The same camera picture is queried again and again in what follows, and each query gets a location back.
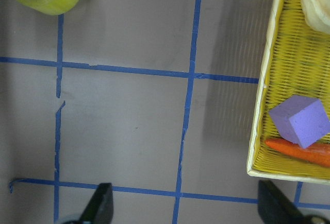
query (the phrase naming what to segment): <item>floor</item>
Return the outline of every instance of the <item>floor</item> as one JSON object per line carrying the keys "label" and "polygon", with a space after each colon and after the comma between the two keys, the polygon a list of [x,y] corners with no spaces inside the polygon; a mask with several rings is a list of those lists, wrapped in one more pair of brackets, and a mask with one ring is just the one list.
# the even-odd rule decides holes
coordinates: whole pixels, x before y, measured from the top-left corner
{"label": "floor", "polygon": [[[79,214],[112,182],[113,224],[262,223],[245,168],[272,0],[1,2],[1,222]],[[273,182],[330,218],[328,186]]]}

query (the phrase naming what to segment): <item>yellow basket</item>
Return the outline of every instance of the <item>yellow basket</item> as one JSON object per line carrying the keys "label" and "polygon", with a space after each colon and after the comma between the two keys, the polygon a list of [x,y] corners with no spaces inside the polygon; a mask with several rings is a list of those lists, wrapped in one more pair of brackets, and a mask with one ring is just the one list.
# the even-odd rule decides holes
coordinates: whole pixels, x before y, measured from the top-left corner
{"label": "yellow basket", "polygon": [[[330,168],[285,156],[263,142],[280,137],[268,111],[292,95],[322,100],[330,114],[330,36],[313,31],[300,0],[274,0],[247,159],[251,176],[330,184]],[[330,143],[328,134],[318,142]]]}

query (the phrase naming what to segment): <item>blue tape line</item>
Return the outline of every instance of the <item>blue tape line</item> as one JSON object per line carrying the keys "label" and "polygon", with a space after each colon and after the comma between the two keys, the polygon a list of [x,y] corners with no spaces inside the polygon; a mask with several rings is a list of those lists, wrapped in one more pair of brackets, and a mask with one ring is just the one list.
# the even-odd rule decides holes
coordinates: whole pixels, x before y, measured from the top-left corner
{"label": "blue tape line", "polygon": [[[59,185],[65,186],[65,187],[86,188],[86,189],[96,189],[97,188],[97,184],[84,184],[84,183],[74,183],[74,182],[60,182]],[[115,192],[127,192],[127,193],[158,195],[158,196],[167,196],[167,197],[175,196],[175,192],[158,191],[155,189],[142,189],[142,188],[112,186],[112,190]]]}
{"label": "blue tape line", "polygon": [[61,147],[61,111],[65,101],[55,115],[55,172],[54,172],[54,222],[59,217],[59,181],[60,181],[60,147]]}
{"label": "blue tape line", "polygon": [[29,183],[29,184],[44,184],[44,185],[54,185],[53,180],[44,180],[44,179],[15,179],[9,182],[9,192],[13,193],[14,184],[16,183]]}
{"label": "blue tape line", "polygon": [[201,13],[201,2],[202,0],[195,0],[195,9],[194,9],[194,18],[192,25],[192,36],[191,36],[191,47],[190,47],[190,64],[189,64],[189,78],[187,86],[187,95],[185,102],[185,113],[184,113],[184,122],[182,128],[182,137],[180,144],[180,154],[179,154],[179,163],[176,177],[176,197],[173,208],[173,217],[172,224],[177,224],[179,206],[180,206],[180,197],[181,197],[181,187],[182,187],[182,162],[184,157],[184,145],[185,145],[185,136],[189,127],[189,116],[190,116],[190,106],[191,99],[193,94],[193,85],[195,78],[195,61],[196,61],[196,51],[197,51],[197,38],[198,30],[200,24],[200,13]]}
{"label": "blue tape line", "polygon": [[84,183],[74,183],[74,182],[59,182],[58,185],[64,187],[85,188],[85,189],[97,188],[97,184],[84,184]]}
{"label": "blue tape line", "polygon": [[[28,65],[40,65],[40,66],[49,66],[49,67],[58,67],[58,62],[45,61],[45,60],[36,60],[36,59],[25,59],[25,58],[9,58],[9,57],[0,57],[0,62],[3,63],[19,63],[19,64],[28,64]],[[162,71],[162,70],[151,70],[147,68],[129,68],[129,67],[120,67],[120,66],[111,66],[111,65],[89,65],[86,63],[75,63],[75,62],[62,62],[61,67],[66,68],[79,68],[83,70],[95,70],[95,71],[109,71],[109,72],[120,72],[120,73],[132,73],[132,74],[141,74],[141,75],[154,75],[154,76],[168,76],[168,77],[179,77],[179,78],[189,78],[190,75],[188,72],[178,72],[178,71]],[[242,83],[251,83],[258,84],[258,78],[250,77],[240,77],[240,76],[224,76],[224,75],[213,75],[213,74],[204,74],[204,73],[195,73],[195,79],[209,79],[215,81],[231,81],[231,82],[242,82]],[[61,81],[57,80],[57,90],[60,92]]]}
{"label": "blue tape line", "polygon": [[294,196],[294,205],[298,205],[300,201],[300,195],[301,195],[301,188],[303,187],[303,182],[297,183],[297,188],[295,190],[295,196]]}
{"label": "blue tape line", "polygon": [[56,97],[61,96],[61,81],[63,72],[63,24],[64,24],[64,14],[58,16],[58,26],[57,26],[57,70],[56,70]]}
{"label": "blue tape line", "polygon": [[232,82],[252,83],[252,84],[259,83],[258,78],[212,75],[212,74],[204,74],[204,73],[195,73],[195,78],[196,79],[210,79],[210,80],[216,80],[216,81],[232,81]]}
{"label": "blue tape line", "polygon": [[128,67],[119,67],[119,66],[110,66],[110,65],[89,65],[86,63],[73,63],[73,62],[63,62],[63,67],[80,68],[80,69],[95,70],[95,71],[111,71],[111,72],[133,73],[133,74],[142,74],[142,75],[188,78],[187,72],[161,71],[161,70],[151,70],[146,68],[128,68]]}
{"label": "blue tape line", "polygon": [[330,210],[329,204],[317,204],[317,203],[298,203],[298,208],[308,208],[308,209],[320,209],[320,210]]}
{"label": "blue tape line", "polygon": [[19,63],[19,64],[28,64],[28,65],[49,66],[49,67],[56,67],[57,66],[57,63],[53,62],[53,61],[27,59],[27,58],[0,57],[0,62],[2,62],[2,63]]}
{"label": "blue tape line", "polygon": [[113,186],[112,189],[115,192],[128,192],[128,193],[148,194],[148,195],[167,196],[167,197],[175,197],[176,195],[176,192],[158,191],[155,189],[142,189],[142,188],[131,188],[131,187],[119,187],[119,186]]}
{"label": "blue tape line", "polygon": [[254,198],[226,197],[226,196],[204,195],[204,194],[193,194],[193,193],[182,193],[182,197],[194,198],[194,199],[215,200],[215,201],[225,201],[225,202],[241,202],[241,203],[253,203],[253,204],[258,203],[258,199],[254,199]]}
{"label": "blue tape line", "polygon": [[[9,187],[13,187],[16,183],[30,183],[30,184],[41,184],[41,185],[55,185],[64,186],[64,187],[75,187],[75,188],[87,188],[87,189],[96,189],[97,184],[84,184],[84,183],[74,183],[74,182],[55,182],[53,180],[43,180],[43,179],[16,179],[9,183]],[[158,195],[158,196],[167,196],[167,197],[176,197],[178,201],[180,198],[192,198],[192,199],[204,199],[204,200],[213,200],[213,201],[226,201],[226,202],[239,202],[239,203],[253,203],[257,204],[258,199],[254,198],[242,198],[242,197],[226,197],[226,196],[217,196],[217,195],[204,195],[204,194],[195,194],[195,193],[179,193],[168,192],[168,191],[158,191],[154,189],[141,189],[141,188],[130,188],[130,187],[119,187],[113,186],[115,192],[127,192],[127,193],[139,193],[147,195]],[[330,205],[328,204],[316,204],[316,203],[298,203],[298,208],[309,208],[309,209],[324,209],[330,210]]]}

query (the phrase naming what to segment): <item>purple foam cube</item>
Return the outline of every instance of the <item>purple foam cube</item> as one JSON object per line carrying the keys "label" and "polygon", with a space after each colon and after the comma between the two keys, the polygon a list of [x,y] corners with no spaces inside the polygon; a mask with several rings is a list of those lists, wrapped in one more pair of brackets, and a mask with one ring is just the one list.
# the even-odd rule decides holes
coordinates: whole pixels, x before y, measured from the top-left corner
{"label": "purple foam cube", "polygon": [[330,121],[317,98],[293,95],[269,114],[281,137],[303,148],[330,132]]}

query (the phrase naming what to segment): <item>orange carrot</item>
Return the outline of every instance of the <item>orange carrot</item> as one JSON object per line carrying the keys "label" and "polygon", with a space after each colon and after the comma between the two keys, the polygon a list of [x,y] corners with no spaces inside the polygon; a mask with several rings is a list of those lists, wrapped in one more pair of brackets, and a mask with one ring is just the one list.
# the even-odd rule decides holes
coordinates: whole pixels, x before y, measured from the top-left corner
{"label": "orange carrot", "polygon": [[330,167],[330,144],[314,143],[304,149],[298,144],[291,143],[285,139],[268,139],[265,140],[265,143],[288,156]]}

